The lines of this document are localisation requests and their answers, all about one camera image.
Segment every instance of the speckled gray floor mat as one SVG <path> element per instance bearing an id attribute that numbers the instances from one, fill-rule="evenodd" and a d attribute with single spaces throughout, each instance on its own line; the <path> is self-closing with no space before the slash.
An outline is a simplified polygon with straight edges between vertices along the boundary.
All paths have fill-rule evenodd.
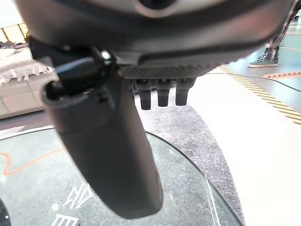
<path id="1" fill-rule="evenodd" d="M 169 107 L 157 106 L 157 94 L 152 94 L 152 109 L 143 111 L 136 99 L 139 115 L 146 131 L 156 134 L 186 154 L 215 184 L 238 216 L 243 214 L 232 176 L 214 136 L 201 117 L 187 106 L 175 106 L 174 90 Z M 45 112 L 0 120 L 0 129 L 24 126 L 22 130 L 51 124 Z"/>

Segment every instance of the black cable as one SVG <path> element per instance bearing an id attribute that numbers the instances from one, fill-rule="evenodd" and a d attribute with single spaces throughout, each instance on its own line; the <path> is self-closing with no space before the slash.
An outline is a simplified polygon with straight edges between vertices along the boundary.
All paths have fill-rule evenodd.
<path id="1" fill-rule="evenodd" d="M 262 78 L 262 77 L 253 77 L 253 76 L 245 76 L 245 75 L 241 75 L 241 74 L 226 73 L 226 72 L 225 72 L 225 74 L 238 75 L 238 76 L 241 76 L 241 77 L 254 78 L 254 79 L 266 79 L 266 80 L 271 80 L 271 81 L 278 82 L 279 84 L 284 85 L 284 86 L 286 86 L 286 87 L 288 87 L 288 88 L 290 88 L 290 89 L 293 89 L 293 90 L 296 90 L 296 91 L 298 91 L 298 92 L 301 92 L 301 90 L 299 90 L 299 89 L 296 89 L 296 88 L 294 88 L 294 87 L 288 86 L 288 85 L 286 85 L 286 84 L 284 84 L 284 83 L 282 83 L 282 82 L 279 82 L 279 81 L 277 81 L 277 80 L 274 80 L 274 79 L 268 79 L 268 78 Z"/>

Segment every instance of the person's leg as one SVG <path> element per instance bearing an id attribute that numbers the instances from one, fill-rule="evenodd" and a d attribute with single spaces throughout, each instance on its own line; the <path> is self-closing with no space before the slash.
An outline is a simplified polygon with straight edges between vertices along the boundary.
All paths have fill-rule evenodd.
<path id="1" fill-rule="evenodd" d="M 292 11 L 290 12 L 287 21 L 285 22 L 283 29 L 280 34 L 273 37 L 270 42 L 266 44 L 266 49 L 264 54 L 259 56 L 257 60 L 251 62 L 249 67 L 259 68 L 259 67 L 276 67 L 278 65 L 279 59 L 279 47 L 282 39 L 284 38 L 287 29 L 290 26 L 291 20 L 295 17 L 297 12 L 300 10 L 301 3 L 300 0 L 296 1 Z"/>

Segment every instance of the white sofa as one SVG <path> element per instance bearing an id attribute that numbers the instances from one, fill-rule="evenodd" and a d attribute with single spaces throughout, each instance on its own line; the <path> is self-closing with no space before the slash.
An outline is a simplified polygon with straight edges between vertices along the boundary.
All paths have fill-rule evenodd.
<path id="1" fill-rule="evenodd" d="M 12 50 L 9 55 L 6 50 L 1 56 L 0 49 L 0 119 L 42 110 L 42 87 L 58 79 L 51 67 L 32 60 L 28 51 Z"/>

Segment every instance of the glass table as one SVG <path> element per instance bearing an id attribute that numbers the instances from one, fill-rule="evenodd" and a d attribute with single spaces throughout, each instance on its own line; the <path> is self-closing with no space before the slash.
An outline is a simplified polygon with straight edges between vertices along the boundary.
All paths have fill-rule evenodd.
<path id="1" fill-rule="evenodd" d="M 0 225 L 241 226 L 216 188 L 183 153 L 147 134 L 160 174 L 160 212 L 128 220 L 107 208 L 82 177 L 54 129 L 0 140 Z"/>

